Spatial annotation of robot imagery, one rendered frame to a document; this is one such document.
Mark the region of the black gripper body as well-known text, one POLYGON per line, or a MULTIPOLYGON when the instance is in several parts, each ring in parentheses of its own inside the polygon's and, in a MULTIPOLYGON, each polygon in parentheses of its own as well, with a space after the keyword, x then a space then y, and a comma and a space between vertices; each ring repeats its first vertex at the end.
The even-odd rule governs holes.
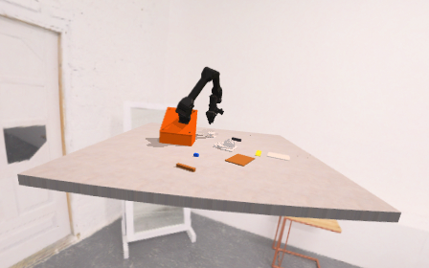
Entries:
POLYGON ((215 113, 216 107, 217 107, 216 103, 210 103, 209 110, 206 112, 206 115, 214 116, 215 114, 218 114, 218 113, 215 113))

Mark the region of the orange-brown rounded bar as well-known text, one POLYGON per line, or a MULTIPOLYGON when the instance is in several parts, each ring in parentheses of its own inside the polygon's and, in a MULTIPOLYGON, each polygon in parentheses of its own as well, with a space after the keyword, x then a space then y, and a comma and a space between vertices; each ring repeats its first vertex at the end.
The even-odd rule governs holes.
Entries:
POLYGON ((182 168, 182 169, 185 169, 185 170, 188 170, 188 171, 191 171, 191 172, 195 172, 195 167, 189 167, 189 166, 182 165, 182 164, 179 164, 179 163, 176 164, 176 167, 177 168, 182 168))

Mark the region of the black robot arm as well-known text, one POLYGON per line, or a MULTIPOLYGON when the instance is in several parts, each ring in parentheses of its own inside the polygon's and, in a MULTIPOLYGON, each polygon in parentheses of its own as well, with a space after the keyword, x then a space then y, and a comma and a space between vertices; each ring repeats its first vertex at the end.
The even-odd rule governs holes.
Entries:
POLYGON ((178 102, 175 112, 178 113, 179 123, 189 124, 191 120, 192 109, 194 108, 194 100, 197 98, 201 90, 204 88, 207 82, 213 81, 212 94, 210 97, 210 103, 221 103, 222 102, 222 88, 219 80, 220 73, 209 67, 205 67, 201 73, 201 78, 195 84, 190 93, 178 102))

